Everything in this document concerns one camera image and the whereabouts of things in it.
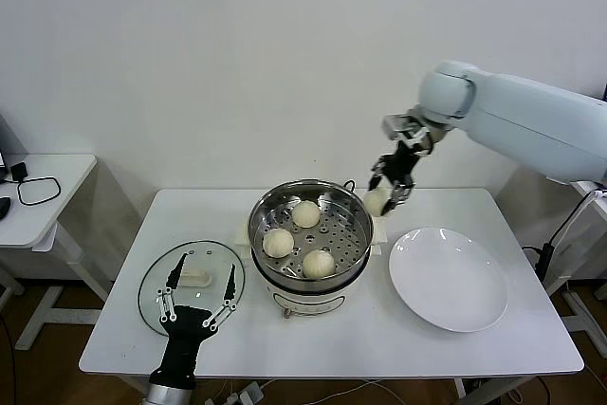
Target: power strip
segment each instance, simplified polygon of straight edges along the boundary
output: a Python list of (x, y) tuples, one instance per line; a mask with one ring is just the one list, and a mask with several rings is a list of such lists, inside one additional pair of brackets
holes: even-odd
[[(254, 405), (259, 403), (262, 398), (264, 398), (264, 393), (259, 387), (259, 384), (257, 384), (257, 381), (253, 381), (240, 393), (229, 395), (222, 405)], [(213, 402), (211, 398), (208, 398), (205, 400), (205, 405), (215, 405), (215, 402)]]

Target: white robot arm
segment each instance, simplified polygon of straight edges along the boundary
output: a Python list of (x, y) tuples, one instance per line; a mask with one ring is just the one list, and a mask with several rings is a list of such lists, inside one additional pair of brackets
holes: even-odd
[(413, 166), (452, 128), (553, 180), (607, 180), (607, 103), (471, 64), (439, 65), (424, 78), (419, 104), (382, 127), (398, 141), (369, 184), (385, 176), (393, 185), (384, 213), (407, 199)]

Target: floor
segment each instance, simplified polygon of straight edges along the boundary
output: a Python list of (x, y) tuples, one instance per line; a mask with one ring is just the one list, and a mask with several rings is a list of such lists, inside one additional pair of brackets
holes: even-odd
[[(23, 296), (13, 297), (2, 311), (13, 341), (25, 327), (29, 316), (42, 298), (46, 288), (26, 284)], [(594, 313), (602, 328), (607, 331), (607, 303), (594, 299), (588, 285), (572, 286)], [(559, 293), (553, 300), (562, 315), (570, 310)], [(83, 285), (70, 285), (57, 302), (58, 306), (101, 308), (101, 301)], [(114, 377), (89, 376), (80, 372), (78, 360), (91, 333), (91, 326), (46, 325), (38, 340), (28, 352), (16, 352), (17, 403), (19, 404), (138, 404), (141, 395)], [(10, 351), (3, 332), (0, 332), (0, 403), (12, 401)], [(607, 385), (607, 359), (594, 349), (585, 334), (574, 334), (573, 340), (589, 365)], [(598, 385), (587, 369), (576, 375), (544, 377), (550, 390), (552, 405), (576, 403), (577, 405), (606, 404), (607, 393)], [(208, 397), (225, 399), (233, 391), (239, 391), (249, 380), (200, 380), (193, 403), (203, 404)], [(266, 405), (305, 404), (350, 388), (359, 381), (276, 381), (265, 388)], [(447, 405), (456, 398), (450, 380), (402, 380), (383, 381), (381, 384), (396, 392), (407, 405)], [(524, 404), (546, 402), (547, 396), (537, 379), (521, 387)], [(397, 404), (397, 400), (376, 386), (366, 386), (349, 395), (337, 396), (326, 403)], [(502, 403), (513, 403), (504, 396)]]

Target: steamed bun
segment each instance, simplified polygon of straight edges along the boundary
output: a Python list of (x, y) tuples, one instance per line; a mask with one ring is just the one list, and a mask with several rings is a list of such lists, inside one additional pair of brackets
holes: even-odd
[(370, 215), (380, 217), (381, 210), (388, 199), (390, 199), (390, 192), (388, 192), (388, 189), (377, 187), (365, 194), (362, 198), (362, 203), (364, 204), (364, 209), (366, 209)]
[(321, 279), (335, 273), (333, 255), (325, 250), (312, 250), (303, 258), (303, 275), (310, 279)]
[(267, 256), (283, 258), (287, 256), (295, 245), (293, 236), (287, 230), (275, 228), (264, 236), (264, 250)]
[(312, 201), (302, 201), (291, 211), (293, 223), (298, 227), (312, 228), (321, 219), (321, 210)]

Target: white plate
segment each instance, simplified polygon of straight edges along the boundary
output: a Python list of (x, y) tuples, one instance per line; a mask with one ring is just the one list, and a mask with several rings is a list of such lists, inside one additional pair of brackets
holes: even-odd
[(486, 329), (506, 312), (502, 269), (483, 247), (459, 232), (408, 232), (392, 248), (390, 276), (413, 312), (450, 331)]

